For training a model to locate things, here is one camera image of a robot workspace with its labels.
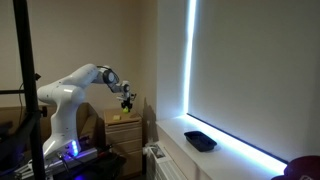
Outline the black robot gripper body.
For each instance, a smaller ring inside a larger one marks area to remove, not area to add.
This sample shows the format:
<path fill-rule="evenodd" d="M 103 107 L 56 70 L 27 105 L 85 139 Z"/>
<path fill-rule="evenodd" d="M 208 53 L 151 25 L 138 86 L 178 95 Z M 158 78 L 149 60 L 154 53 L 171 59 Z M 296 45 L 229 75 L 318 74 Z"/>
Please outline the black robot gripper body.
<path fill-rule="evenodd" d="M 118 96 L 117 99 L 120 102 L 124 102 L 126 107 L 128 108 L 129 103 L 131 102 L 133 104 L 133 101 L 135 100 L 136 95 L 135 94 L 130 94 L 129 96 L 121 95 Z"/>

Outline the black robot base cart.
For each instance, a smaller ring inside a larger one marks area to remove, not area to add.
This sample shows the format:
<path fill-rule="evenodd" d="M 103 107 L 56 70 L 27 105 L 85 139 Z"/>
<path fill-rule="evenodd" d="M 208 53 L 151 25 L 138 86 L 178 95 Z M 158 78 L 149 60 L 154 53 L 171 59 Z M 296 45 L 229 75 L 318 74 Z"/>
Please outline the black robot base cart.
<path fill-rule="evenodd" d="M 98 150 L 96 159 L 43 180 L 116 180 L 126 159 L 116 153 Z"/>

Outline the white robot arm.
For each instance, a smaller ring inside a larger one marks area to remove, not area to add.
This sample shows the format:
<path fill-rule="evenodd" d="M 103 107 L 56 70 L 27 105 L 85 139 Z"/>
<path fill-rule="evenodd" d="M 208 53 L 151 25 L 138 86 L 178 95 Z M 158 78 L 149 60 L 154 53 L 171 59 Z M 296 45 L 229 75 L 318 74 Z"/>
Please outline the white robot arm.
<path fill-rule="evenodd" d="M 57 106 L 51 116 L 51 135 L 43 144 L 45 160 L 54 158 L 56 153 L 71 153 L 73 156 L 80 153 L 76 114 L 85 99 L 85 89 L 92 83 L 105 84 L 112 93 L 121 93 L 121 107 L 131 110 L 136 95 L 131 93 L 129 82 L 120 82 L 109 66 L 86 64 L 70 75 L 40 87 L 38 99 Z"/>

